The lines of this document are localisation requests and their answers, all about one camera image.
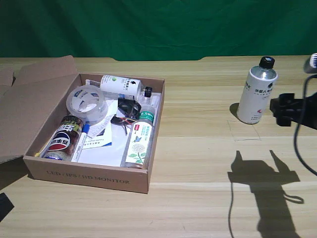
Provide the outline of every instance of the wooden table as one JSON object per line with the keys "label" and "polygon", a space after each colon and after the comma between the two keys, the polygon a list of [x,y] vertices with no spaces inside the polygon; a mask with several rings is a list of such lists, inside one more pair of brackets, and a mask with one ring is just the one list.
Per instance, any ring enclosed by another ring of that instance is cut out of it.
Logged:
{"label": "wooden table", "polygon": [[[302,96],[306,58],[275,57],[280,78],[272,98],[285,92]],[[39,60],[0,59],[0,67],[19,70]],[[230,238],[231,231],[235,238],[315,238],[317,177],[294,153],[295,124],[279,127],[267,109],[260,123],[246,125],[229,110],[259,60],[76,59],[79,72],[166,79],[150,192],[32,180],[23,162],[13,161],[0,166],[1,192],[15,206],[0,223],[0,237]],[[308,93],[315,91],[312,81]],[[315,169],[316,135],[301,127],[299,149]]]}

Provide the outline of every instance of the green curtain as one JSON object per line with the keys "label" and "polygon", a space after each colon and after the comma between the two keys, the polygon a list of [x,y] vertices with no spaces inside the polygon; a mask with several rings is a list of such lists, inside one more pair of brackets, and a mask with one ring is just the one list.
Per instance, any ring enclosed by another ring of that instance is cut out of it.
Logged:
{"label": "green curtain", "polygon": [[317,0],[0,0],[0,57],[317,52]]}

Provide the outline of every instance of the bottle cap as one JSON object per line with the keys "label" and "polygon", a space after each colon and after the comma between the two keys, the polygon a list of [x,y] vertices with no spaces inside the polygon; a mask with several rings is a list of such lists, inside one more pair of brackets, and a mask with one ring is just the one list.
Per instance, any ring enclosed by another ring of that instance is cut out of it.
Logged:
{"label": "bottle cap", "polygon": [[275,60],[270,56],[263,56],[259,66],[262,68],[273,68]]}
{"label": "bottle cap", "polygon": [[152,88],[151,87],[145,87],[144,89],[144,96],[147,98],[150,98],[152,95]]}

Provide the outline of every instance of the white plastic bottle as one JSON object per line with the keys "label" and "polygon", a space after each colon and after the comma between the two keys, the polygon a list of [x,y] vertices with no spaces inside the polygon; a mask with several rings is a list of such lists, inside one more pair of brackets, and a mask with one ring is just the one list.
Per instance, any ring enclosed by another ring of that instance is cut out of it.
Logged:
{"label": "white plastic bottle", "polygon": [[153,121],[155,108],[151,106],[150,98],[142,106],[139,120],[131,125],[131,131],[125,147],[121,166],[136,169],[146,169],[150,158],[153,140]]}
{"label": "white plastic bottle", "polygon": [[138,79],[104,75],[100,82],[100,89],[116,93],[118,98],[139,101],[139,97],[146,92],[147,87]]}
{"label": "white plastic bottle", "polygon": [[272,57],[265,56],[259,66],[250,69],[237,110],[240,121],[247,124],[260,121],[278,78],[273,69],[274,62]]}

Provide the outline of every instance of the marker pen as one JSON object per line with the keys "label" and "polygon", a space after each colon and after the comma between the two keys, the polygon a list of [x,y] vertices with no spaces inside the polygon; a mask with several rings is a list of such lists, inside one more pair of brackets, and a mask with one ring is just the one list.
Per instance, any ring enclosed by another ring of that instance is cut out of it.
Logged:
{"label": "marker pen", "polygon": [[81,132],[80,138],[78,140],[77,146],[75,148],[75,151],[73,153],[73,156],[71,157],[71,162],[78,162],[79,156],[81,154],[81,151],[84,147],[84,143],[87,137],[87,133],[89,131],[89,125],[85,124],[83,127],[83,130]]}

